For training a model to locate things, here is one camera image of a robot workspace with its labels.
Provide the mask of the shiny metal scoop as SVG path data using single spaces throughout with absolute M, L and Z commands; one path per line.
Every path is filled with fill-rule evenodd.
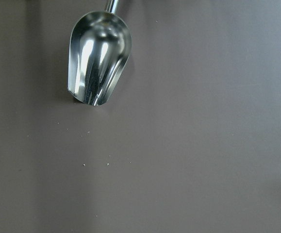
M 126 23 L 116 14 L 119 2 L 82 16 L 69 42 L 67 89 L 91 106 L 105 104 L 124 70 L 132 49 Z

